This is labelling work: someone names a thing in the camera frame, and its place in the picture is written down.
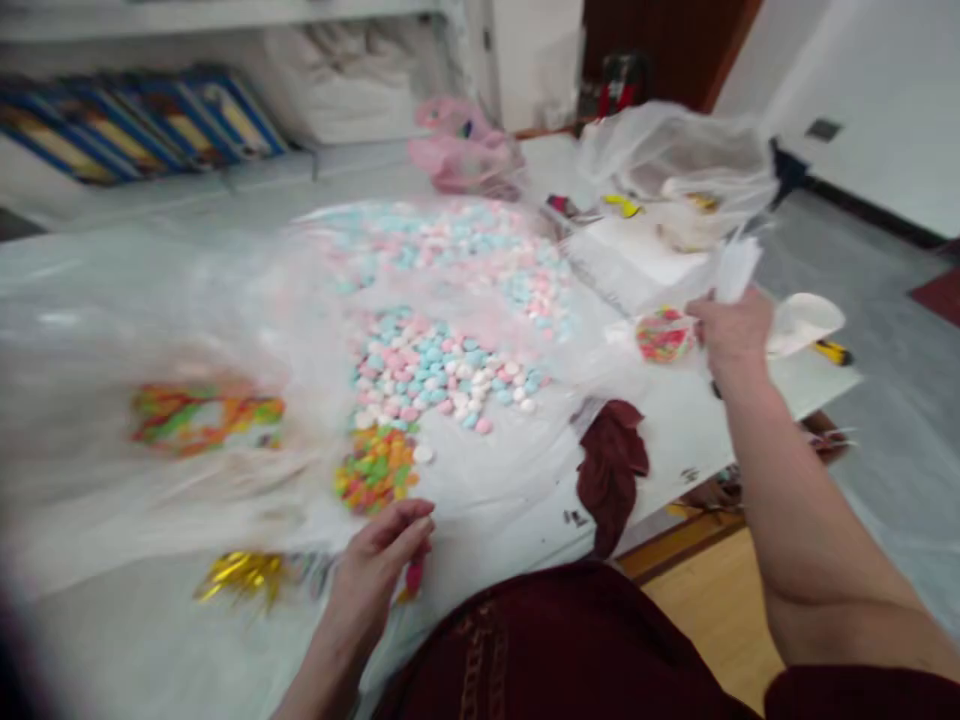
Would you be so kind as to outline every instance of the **table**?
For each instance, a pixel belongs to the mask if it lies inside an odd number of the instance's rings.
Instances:
[[[574,171],[572,138],[548,136],[522,147],[533,198],[556,193],[581,207],[590,204],[589,187]],[[217,233],[255,232],[332,202],[427,188],[422,173],[392,163],[321,177],[309,186],[265,186],[255,194],[183,206],[98,232],[163,232],[210,242]],[[605,305],[597,311],[610,321],[617,318]],[[855,369],[837,368],[810,350],[775,361],[771,372],[798,418],[861,379]],[[722,404],[703,378],[653,368],[647,386],[625,386],[618,394],[646,416],[640,433],[652,467],[639,484],[632,526],[690,489],[690,478],[706,480],[725,467],[733,451]],[[567,432],[576,448],[576,436]],[[422,598],[392,614],[364,674],[361,717],[375,706],[383,681],[459,602],[499,580],[570,562],[590,550],[592,522],[577,527],[564,520],[564,511],[571,510],[589,517],[576,497],[578,463],[578,453],[570,452],[553,469],[556,486],[548,498],[483,542],[435,543]],[[76,698],[91,716],[104,719],[268,715],[300,663],[322,604],[285,608],[256,623],[210,612],[188,599],[208,562],[208,555],[143,561],[42,601],[34,630],[41,651],[57,658],[55,675],[66,686],[59,697]]]

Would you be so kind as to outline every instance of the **person's right hand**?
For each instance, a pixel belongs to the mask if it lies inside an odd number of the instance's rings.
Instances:
[[[686,312],[703,323],[710,371],[721,387],[731,375],[766,377],[773,303],[756,287],[747,288],[738,303],[694,300]]]

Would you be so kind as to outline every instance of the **dark red cloth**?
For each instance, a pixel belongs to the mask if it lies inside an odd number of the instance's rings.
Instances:
[[[603,406],[590,429],[580,439],[586,456],[578,468],[577,496],[597,523],[593,553],[613,554],[637,501],[637,475],[650,474],[650,460],[637,426],[643,420],[637,409],[623,400]]]
[[[801,667],[767,720],[960,718],[960,685],[922,672]],[[452,612],[394,678],[377,720],[756,720],[693,644],[616,570],[596,562],[523,575]]]

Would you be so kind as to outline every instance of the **wall outlet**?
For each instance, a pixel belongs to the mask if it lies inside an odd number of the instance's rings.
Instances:
[[[826,118],[817,118],[813,124],[807,128],[804,137],[810,137],[820,142],[828,143],[833,140],[837,133],[843,130],[843,125],[835,123]]]

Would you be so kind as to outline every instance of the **white shelf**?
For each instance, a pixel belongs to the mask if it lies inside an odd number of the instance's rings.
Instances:
[[[155,0],[0,9],[0,42],[70,42],[438,12],[439,0]]]

